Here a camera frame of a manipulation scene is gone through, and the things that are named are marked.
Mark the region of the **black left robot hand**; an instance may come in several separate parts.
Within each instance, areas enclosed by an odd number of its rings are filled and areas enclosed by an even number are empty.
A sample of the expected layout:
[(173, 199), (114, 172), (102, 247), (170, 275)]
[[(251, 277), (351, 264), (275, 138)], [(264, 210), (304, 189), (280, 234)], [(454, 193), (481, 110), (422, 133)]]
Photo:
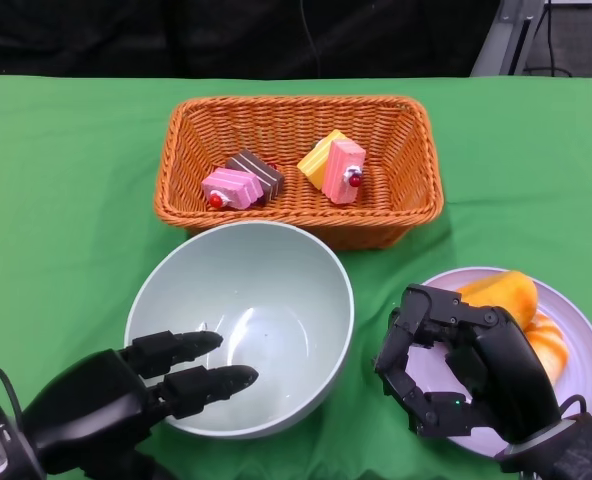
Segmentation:
[(139, 337), (121, 350), (94, 353), (55, 377), (22, 413), (22, 430), (49, 475), (80, 469), (89, 479), (170, 479), (136, 446), (169, 416), (183, 419), (251, 386), (245, 365), (177, 372), (218, 348), (211, 331)]

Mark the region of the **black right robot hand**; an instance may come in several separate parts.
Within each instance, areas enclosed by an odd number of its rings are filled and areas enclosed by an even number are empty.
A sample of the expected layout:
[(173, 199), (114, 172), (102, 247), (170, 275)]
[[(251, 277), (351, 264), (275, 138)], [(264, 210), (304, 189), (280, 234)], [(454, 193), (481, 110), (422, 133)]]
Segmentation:
[[(446, 345), (445, 362), (465, 393), (424, 392), (407, 373), (410, 348), (436, 343)], [(518, 444), (561, 419), (546, 371), (510, 313), (472, 306), (454, 291), (409, 285), (390, 315), (374, 370), (421, 436), (468, 436), (485, 427)]]

